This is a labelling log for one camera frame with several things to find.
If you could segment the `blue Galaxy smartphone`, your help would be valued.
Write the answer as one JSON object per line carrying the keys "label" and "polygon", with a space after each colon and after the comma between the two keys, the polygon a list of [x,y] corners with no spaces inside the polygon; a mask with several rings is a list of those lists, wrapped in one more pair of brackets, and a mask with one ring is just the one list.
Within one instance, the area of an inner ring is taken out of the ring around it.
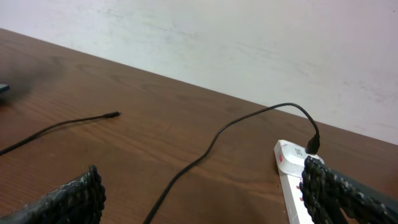
{"label": "blue Galaxy smartphone", "polygon": [[4,93],[10,89],[9,85],[7,84],[0,84],[0,93]]}

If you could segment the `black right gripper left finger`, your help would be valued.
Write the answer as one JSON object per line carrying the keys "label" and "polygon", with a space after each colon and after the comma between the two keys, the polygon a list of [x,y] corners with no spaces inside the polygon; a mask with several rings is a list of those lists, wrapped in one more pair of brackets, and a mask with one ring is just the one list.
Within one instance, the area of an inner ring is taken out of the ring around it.
{"label": "black right gripper left finger", "polygon": [[96,166],[42,196],[38,201],[1,218],[1,223],[99,224],[106,201],[105,187]]}

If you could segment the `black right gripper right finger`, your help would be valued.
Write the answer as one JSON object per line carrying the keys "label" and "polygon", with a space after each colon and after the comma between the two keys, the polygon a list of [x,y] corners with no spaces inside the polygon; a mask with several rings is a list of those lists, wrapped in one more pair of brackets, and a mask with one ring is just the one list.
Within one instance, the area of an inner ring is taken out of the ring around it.
{"label": "black right gripper right finger", "polygon": [[312,222],[397,224],[397,201],[308,156],[299,184]]}

